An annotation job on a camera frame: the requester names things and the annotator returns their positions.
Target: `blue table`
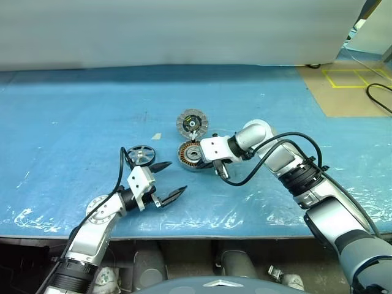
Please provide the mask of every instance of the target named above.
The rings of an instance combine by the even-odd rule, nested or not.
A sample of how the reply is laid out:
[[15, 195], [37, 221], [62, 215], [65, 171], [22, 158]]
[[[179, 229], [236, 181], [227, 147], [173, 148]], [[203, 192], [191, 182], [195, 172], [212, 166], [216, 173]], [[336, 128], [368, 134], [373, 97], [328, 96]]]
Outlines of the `blue table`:
[[[209, 136], [255, 118], [307, 133], [330, 174], [392, 231], [390, 118], [327, 118], [294, 67], [149, 66], [0, 73], [0, 235], [66, 238], [91, 199], [113, 188], [120, 147], [150, 145], [157, 161], [173, 162], [156, 175], [158, 196], [188, 189], [164, 209], [131, 212], [114, 238], [310, 236], [304, 211], [267, 170], [232, 187], [212, 170], [180, 167], [175, 122], [185, 108], [206, 113]], [[230, 165], [233, 179], [255, 164]]]

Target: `floor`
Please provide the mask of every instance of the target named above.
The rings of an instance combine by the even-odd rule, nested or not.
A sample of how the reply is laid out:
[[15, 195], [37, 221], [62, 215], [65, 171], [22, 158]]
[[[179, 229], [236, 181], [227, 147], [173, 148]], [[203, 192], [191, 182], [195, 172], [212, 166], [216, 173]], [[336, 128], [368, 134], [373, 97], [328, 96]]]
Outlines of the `floor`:
[[[64, 247], [63, 240], [20, 241], [17, 239], [0, 239], [0, 245], [9, 246], [9, 244], [49, 246], [47, 258], [52, 260], [55, 260]], [[159, 241], [159, 246], [167, 264], [169, 279], [219, 274], [219, 268], [214, 266], [216, 263], [216, 252], [222, 247], [230, 247], [242, 249], [248, 253], [260, 279], [270, 280], [267, 270], [270, 265], [274, 265], [284, 273], [299, 274], [303, 279], [306, 291], [309, 293], [350, 293], [349, 285], [339, 267], [335, 253], [324, 249], [316, 240], [311, 238], [242, 241], [168, 240]], [[103, 264], [113, 265], [115, 263], [118, 267], [131, 269], [134, 248], [135, 241], [112, 241]], [[0, 266], [0, 272], [4, 271], [4, 268], [4, 266]], [[8, 293], [34, 293], [37, 287], [37, 285], [34, 285], [34, 280], [42, 280], [49, 269], [50, 265], [48, 265], [48, 262], [45, 262], [38, 269], [20, 271], [19, 274], [11, 277], [13, 279], [13, 288]], [[7, 279], [3, 281], [3, 284], [7, 284], [9, 276], [3, 274], [1, 276]], [[132, 270], [122, 271], [122, 286], [125, 289], [127, 288], [126, 282], [129, 282], [129, 279], [126, 278], [127, 276], [132, 276]]]

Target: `white backdrop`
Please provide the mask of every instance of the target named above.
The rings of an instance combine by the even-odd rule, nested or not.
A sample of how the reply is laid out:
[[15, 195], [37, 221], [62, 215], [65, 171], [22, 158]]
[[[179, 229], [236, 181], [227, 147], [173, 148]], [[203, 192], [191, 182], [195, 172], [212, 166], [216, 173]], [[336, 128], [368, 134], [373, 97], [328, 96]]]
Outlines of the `white backdrop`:
[[0, 70], [316, 64], [364, 0], [0, 0]]

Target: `metal disc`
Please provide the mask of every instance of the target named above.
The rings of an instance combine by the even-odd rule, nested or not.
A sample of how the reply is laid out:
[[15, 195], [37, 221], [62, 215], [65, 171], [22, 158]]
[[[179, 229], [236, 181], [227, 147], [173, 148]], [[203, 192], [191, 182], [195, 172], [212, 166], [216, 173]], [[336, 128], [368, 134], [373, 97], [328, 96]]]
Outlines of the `metal disc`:
[[187, 170], [199, 171], [196, 165], [201, 158], [200, 141], [187, 141], [178, 148], [178, 160]]
[[178, 132], [191, 140], [203, 136], [208, 129], [208, 120], [198, 109], [187, 109], [177, 117]]
[[150, 146], [134, 146], [128, 149], [127, 153], [133, 162], [141, 167], [149, 166], [155, 161], [155, 150]]

